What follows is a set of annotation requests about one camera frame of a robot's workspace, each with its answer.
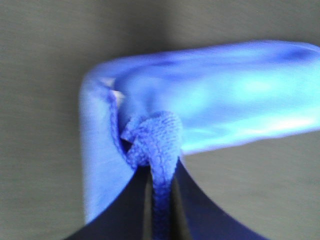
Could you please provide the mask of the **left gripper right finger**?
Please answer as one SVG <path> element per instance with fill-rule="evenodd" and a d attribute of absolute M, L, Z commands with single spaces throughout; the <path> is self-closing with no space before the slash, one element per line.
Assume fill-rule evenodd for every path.
<path fill-rule="evenodd" d="M 216 205 L 181 161 L 172 181 L 173 240 L 265 240 Z"/>

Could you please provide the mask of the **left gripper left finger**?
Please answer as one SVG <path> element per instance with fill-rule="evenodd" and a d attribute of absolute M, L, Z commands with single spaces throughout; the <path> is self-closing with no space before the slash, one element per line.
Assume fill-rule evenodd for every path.
<path fill-rule="evenodd" d="M 151 240 L 151 174 L 139 167 L 120 195 L 67 240 Z"/>

